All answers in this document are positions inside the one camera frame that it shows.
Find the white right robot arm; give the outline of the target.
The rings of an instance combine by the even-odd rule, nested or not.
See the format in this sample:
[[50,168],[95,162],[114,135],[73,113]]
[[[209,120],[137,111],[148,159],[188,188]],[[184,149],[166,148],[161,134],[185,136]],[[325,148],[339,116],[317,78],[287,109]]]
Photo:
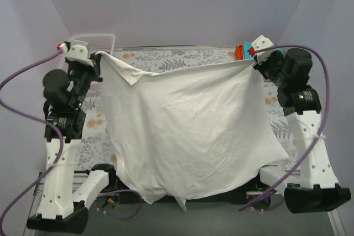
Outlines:
[[290,48],[286,54],[270,49],[255,53],[254,59],[254,69],[278,89],[278,102],[296,141],[298,159],[285,174],[271,167],[252,174],[254,189],[268,189],[245,206],[278,192],[291,213],[335,210],[351,199],[351,192],[340,186],[327,154],[322,131],[329,108],[322,108],[317,91],[308,85],[311,53],[301,47]]

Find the white t shirt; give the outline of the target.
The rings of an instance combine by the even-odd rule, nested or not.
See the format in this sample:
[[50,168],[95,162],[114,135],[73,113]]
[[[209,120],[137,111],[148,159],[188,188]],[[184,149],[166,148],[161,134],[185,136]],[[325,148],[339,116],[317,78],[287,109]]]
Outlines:
[[102,53],[101,75],[117,175],[256,170],[288,158],[251,60],[154,73]]

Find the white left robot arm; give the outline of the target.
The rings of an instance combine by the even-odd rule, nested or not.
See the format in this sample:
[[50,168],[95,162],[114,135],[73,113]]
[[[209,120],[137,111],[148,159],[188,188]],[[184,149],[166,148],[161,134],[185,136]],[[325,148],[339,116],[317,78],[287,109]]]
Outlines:
[[101,192],[111,192],[118,184],[115,168],[96,164],[87,179],[73,191],[75,156],[81,143],[86,114],[81,109],[92,82],[101,82],[100,54],[91,54],[92,66],[68,61],[67,71],[55,69],[43,78],[44,138],[47,168],[42,198],[27,228],[46,232],[81,234],[87,226],[89,208]]

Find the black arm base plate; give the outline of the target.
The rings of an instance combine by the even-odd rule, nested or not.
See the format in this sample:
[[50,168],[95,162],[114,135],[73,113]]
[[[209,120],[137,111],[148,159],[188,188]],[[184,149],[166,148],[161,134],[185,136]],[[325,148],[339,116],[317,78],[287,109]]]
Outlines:
[[197,168],[191,171],[164,171],[158,173],[145,171],[138,177],[118,174],[118,178],[131,190],[137,191],[142,199],[152,204],[164,196],[173,196],[181,204],[187,200],[199,200],[231,192],[259,176],[260,169],[221,169],[206,170]]

